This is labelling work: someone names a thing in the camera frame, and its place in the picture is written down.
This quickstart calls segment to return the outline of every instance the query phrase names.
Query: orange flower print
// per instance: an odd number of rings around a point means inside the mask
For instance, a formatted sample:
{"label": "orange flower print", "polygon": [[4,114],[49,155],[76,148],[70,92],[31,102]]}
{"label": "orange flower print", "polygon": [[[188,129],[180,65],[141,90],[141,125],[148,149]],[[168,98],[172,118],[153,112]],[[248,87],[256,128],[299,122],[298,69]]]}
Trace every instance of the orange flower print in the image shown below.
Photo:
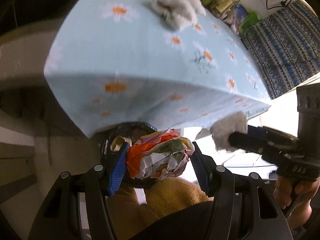
{"label": "orange flower print", "polygon": [[194,25],[193,29],[196,30],[196,32],[199,33],[200,35],[203,35],[203,36],[207,35],[207,33],[204,31],[204,29],[202,28],[202,26],[200,24]]}
{"label": "orange flower print", "polygon": [[232,46],[237,47],[236,43],[233,40],[227,39],[227,41],[229,41]]}
{"label": "orange flower print", "polygon": [[231,58],[232,61],[235,60],[235,56],[231,52],[229,52],[229,57]]}
{"label": "orange flower print", "polygon": [[213,59],[211,52],[207,48],[202,47],[196,41],[193,42],[193,45],[199,50],[200,56],[207,60],[208,65],[214,65],[217,67],[217,62]]}
{"label": "orange flower print", "polygon": [[246,63],[246,65],[251,68],[251,61],[250,59],[248,59],[247,57],[244,57],[244,62]]}
{"label": "orange flower print", "polygon": [[107,111],[103,111],[100,115],[101,115],[102,117],[106,117],[106,116],[111,115],[111,113],[110,113],[110,112],[107,112]]}
{"label": "orange flower print", "polygon": [[252,83],[253,78],[248,73],[246,73],[245,76],[247,77],[247,80],[249,81],[249,83]]}
{"label": "orange flower print", "polygon": [[235,84],[235,82],[234,82],[234,80],[232,78],[228,79],[228,85],[232,89],[236,87],[236,84]]}
{"label": "orange flower print", "polygon": [[230,92],[237,93],[236,82],[230,74],[226,75],[226,80],[227,80],[227,88],[230,89]]}
{"label": "orange flower print", "polygon": [[236,103],[236,104],[239,104],[239,103],[241,103],[241,102],[243,102],[243,101],[244,101],[244,98],[239,98],[238,100],[235,101],[235,103]]}
{"label": "orange flower print", "polygon": [[179,100],[182,100],[182,99],[183,99],[182,95],[172,95],[172,96],[170,96],[170,100],[171,101],[179,101]]}
{"label": "orange flower print", "polygon": [[253,89],[258,89],[258,85],[257,85],[257,82],[255,80],[253,80],[253,84],[254,84]]}
{"label": "orange flower print", "polygon": [[257,79],[259,80],[259,82],[260,82],[261,84],[263,84],[263,82],[262,82],[262,80],[261,80],[261,77],[260,77],[259,75],[257,75]]}
{"label": "orange flower print", "polygon": [[184,51],[185,45],[179,35],[175,33],[165,33],[164,39],[165,43],[170,45],[171,48]]}
{"label": "orange flower print", "polygon": [[137,10],[133,9],[130,5],[111,4],[108,3],[102,8],[102,18],[106,19],[112,17],[115,23],[120,22],[121,19],[124,19],[127,22],[132,22],[132,19],[139,18]]}
{"label": "orange flower print", "polygon": [[106,84],[105,90],[110,93],[119,93],[126,91],[127,86],[118,82],[110,82]]}
{"label": "orange flower print", "polygon": [[227,49],[227,54],[228,54],[228,57],[230,58],[230,60],[236,65],[236,57],[233,54],[233,52],[230,51],[229,49]]}
{"label": "orange flower print", "polygon": [[94,99],[91,100],[91,103],[98,104],[98,103],[100,103],[100,99],[99,98],[94,98]]}
{"label": "orange flower print", "polygon": [[203,55],[206,57],[206,59],[207,59],[208,61],[211,62],[211,61],[213,60],[212,55],[210,54],[209,51],[205,50],[205,51],[203,52]]}

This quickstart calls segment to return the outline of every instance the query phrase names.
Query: screw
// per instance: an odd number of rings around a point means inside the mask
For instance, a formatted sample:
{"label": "screw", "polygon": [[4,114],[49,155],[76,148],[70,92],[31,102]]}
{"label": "screw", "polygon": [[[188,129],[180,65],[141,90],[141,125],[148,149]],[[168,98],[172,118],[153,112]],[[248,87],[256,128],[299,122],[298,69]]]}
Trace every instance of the screw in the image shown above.
{"label": "screw", "polygon": [[103,166],[101,164],[98,164],[94,167],[95,171],[102,171],[103,170]]}
{"label": "screw", "polygon": [[250,177],[253,178],[253,179],[258,179],[259,178],[259,174],[253,172],[253,173],[250,174]]}
{"label": "screw", "polygon": [[224,172],[226,170],[226,168],[221,166],[221,165],[219,165],[219,166],[216,167],[216,170],[219,171],[219,172]]}
{"label": "screw", "polygon": [[60,177],[62,179],[66,179],[67,177],[69,177],[69,173],[65,171],[65,172],[61,173]]}

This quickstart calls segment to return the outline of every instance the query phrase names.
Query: crumpled paper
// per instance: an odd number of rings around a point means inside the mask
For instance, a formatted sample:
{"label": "crumpled paper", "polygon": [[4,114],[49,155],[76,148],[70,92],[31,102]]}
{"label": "crumpled paper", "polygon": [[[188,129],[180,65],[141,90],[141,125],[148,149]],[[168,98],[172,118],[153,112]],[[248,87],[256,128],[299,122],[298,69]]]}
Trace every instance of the crumpled paper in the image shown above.
{"label": "crumpled paper", "polygon": [[194,146],[173,129],[142,136],[127,154],[127,167],[131,178],[165,179],[180,176]]}

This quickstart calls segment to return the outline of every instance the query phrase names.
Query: blue gripper pad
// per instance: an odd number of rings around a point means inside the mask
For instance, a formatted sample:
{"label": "blue gripper pad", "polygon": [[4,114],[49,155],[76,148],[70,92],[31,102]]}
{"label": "blue gripper pad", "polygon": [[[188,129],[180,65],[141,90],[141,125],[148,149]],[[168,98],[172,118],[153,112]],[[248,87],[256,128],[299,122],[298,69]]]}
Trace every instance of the blue gripper pad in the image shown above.
{"label": "blue gripper pad", "polygon": [[117,153],[118,160],[110,174],[110,183],[108,187],[108,192],[110,196],[113,196],[113,194],[120,188],[122,178],[127,169],[126,157],[127,157],[127,152],[129,148],[130,148],[130,144],[124,143],[121,149],[119,150],[119,152]]}
{"label": "blue gripper pad", "polygon": [[193,169],[196,173],[197,180],[201,190],[206,193],[207,196],[212,196],[211,177],[212,171],[217,167],[216,163],[211,156],[203,155],[196,142],[193,142],[195,146],[194,153],[190,156],[190,160]]}

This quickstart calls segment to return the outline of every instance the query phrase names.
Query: human hand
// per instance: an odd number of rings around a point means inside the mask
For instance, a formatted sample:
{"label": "human hand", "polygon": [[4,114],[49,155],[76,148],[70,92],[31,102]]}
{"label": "human hand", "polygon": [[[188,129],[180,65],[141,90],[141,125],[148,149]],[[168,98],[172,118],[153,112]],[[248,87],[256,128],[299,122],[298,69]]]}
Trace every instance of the human hand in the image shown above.
{"label": "human hand", "polygon": [[[295,193],[297,195],[303,195],[300,199],[300,202],[293,210],[291,216],[287,219],[287,222],[291,229],[303,226],[310,218],[312,212],[310,201],[317,193],[319,185],[320,178],[318,178],[316,182],[301,181],[296,185],[294,189]],[[287,178],[278,177],[276,182],[276,189],[273,195],[281,209],[284,209],[291,204],[291,192],[291,182]]]}

